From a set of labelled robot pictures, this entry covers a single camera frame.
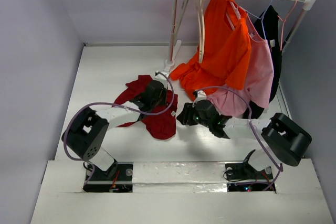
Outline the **dark red t shirt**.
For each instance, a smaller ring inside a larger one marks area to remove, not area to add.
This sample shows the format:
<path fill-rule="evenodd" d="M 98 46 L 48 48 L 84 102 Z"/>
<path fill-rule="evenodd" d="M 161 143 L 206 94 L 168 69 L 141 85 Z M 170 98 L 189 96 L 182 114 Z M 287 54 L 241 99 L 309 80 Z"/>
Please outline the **dark red t shirt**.
<path fill-rule="evenodd" d="M 126 83 L 127 89 L 124 90 L 114 101 L 115 104 L 124 104 L 133 99 L 136 95 L 145 91 L 146 86 L 152 81 L 150 75 L 138 75 L 136 80 Z M 176 133 L 176 111 L 178 105 L 178 95 L 173 95 L 171 90 L 167 91 L 166 102 L 167 105 L 157 106 L 152 113 L 160 112 L 167 108 L 167 111 L 155 116 L 146 116 L 142 123 L 146 126 L 146 130 L 157 140 L 168 140 Z"/>

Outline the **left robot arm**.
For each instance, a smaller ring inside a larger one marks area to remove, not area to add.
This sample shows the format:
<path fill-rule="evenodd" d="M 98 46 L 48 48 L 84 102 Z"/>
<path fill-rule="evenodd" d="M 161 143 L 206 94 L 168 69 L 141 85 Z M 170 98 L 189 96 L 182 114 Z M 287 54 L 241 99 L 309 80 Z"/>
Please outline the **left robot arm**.
<path fill-rule="evenodd" d="M 73 161 L 91 165 L 89 177 L 98 172 L 104 179 L 113 179 L 118 162 L 101 147 L 107 131 L 164 113 L 167 109 L 153 110 L 166 104 L 168 88 L 172 87 L 169 80 L 154 78 L 143 93 L 124 104 L 94 102 L 85 105 L 73 116 L 61 137 L 66 155 Z"/>

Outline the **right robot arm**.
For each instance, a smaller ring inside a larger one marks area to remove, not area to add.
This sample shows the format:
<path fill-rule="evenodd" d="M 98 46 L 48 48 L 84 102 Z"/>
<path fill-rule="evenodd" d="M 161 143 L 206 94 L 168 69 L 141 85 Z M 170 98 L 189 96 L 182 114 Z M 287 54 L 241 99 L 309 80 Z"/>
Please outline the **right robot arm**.
<path fill-rule="evenodd" d="M 283 113 L 269 120 L 239 119 L 220 114 L 208 100 L 184 104 L 176 119 L 183 125 L 202 125 L 219 138 L 256 140 L 260 149 L 250 151 L 241 166 L 248 178 L 268 166 L 280 172 L 285 165 L 297 167 L 312 142 L 311 135 Z"/>

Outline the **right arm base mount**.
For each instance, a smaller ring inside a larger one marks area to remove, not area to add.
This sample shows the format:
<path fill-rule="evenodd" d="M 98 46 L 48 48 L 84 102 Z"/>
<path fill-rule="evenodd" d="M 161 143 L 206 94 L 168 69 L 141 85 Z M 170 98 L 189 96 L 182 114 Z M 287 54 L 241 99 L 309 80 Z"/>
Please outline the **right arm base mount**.
<path fill-rule="evenodd" d="M 257 171 L 248 163 L 254 152 L 250 151 L 240 163 L 225 164 L 223 178 L 227 181 L 228 192 L 276 191 L 271 167 Z"/>

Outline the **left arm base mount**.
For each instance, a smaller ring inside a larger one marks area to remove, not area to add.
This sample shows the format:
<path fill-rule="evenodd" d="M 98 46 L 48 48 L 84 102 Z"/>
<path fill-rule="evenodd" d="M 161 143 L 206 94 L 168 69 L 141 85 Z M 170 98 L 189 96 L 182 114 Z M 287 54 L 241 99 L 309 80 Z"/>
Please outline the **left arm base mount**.
<path fill-rule="evenodd" d="M 83 190 L 87 193 L 131 193 L 133 192 L 133 162 L 114 164 L 111 174 L 91 164 L 83 163 L 86 169 Z"/>

